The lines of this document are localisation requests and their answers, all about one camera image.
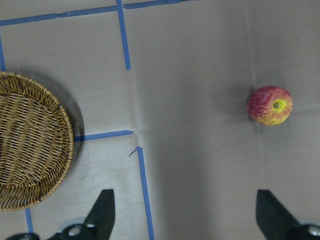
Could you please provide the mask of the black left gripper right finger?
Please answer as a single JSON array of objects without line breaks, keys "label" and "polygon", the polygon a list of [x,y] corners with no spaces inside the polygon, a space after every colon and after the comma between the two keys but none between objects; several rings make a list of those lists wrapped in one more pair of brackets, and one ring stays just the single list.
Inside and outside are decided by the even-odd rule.
[{"label": "black left gripper right finger", "polygon": [[256,194],[255,220],[267,240],[318,240],[320,225],[298,221],[270,190]]}]

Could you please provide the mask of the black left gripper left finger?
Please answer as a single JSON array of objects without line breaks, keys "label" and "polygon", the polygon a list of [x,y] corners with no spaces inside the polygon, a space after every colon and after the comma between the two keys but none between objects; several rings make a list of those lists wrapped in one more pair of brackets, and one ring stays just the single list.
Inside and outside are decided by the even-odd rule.
[{"label": "black left gripper left finger", "polygon": [[115,196],[113,189],[104,189],[83,223],[66,226],[51,237],[52,240],[108,240],[115,224]]}]

